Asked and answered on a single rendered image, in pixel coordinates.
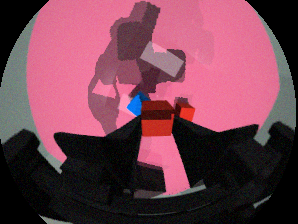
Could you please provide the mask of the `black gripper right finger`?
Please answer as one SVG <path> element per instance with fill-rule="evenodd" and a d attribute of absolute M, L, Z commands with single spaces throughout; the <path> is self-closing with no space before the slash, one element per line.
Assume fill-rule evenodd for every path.
<path fill-rule="evenodd" d="M 204 185 L 206 177 L 220 165 L 223 156 L 229 153 L 230 147 L 255 137 L 258 124 L 214 132 L 213 129 L 194 124 L 185 117 L 174 115 L 173 139 L 176 141 L 178 155 L 181 156 L 185 175 L 188 176 L 190 189 Z"/>

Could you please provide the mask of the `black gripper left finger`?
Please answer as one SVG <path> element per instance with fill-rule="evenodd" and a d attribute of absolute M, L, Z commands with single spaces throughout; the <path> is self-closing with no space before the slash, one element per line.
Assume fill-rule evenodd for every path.
<path fill-rule="evenodd" d="M 141 115 L 105 137 L 76 135 L 76 133 L 73 135 L 68 132 L 53 133 L 53 135 L 55 135 L 55 143 L 59 145 L 65 157 L 102 165 L 124 189 L 122 193 L 132 193 L 142 139 Z"/>

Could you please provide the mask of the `blue cube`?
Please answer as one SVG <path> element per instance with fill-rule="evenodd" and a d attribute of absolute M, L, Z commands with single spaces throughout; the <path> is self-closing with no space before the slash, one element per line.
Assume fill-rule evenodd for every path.
<path fill-rule="evenodd" d="M 148 97 L 144 95 L 141 91 L 137 93 L 136 96 L 134 96 L 134 99 L 130 101 L 128 104 L 128 111 L 132 112 L 133 115 L 140 116 L 141 115 L 141 107 L 142 107 L 142 101 L 150 101 Z"/>

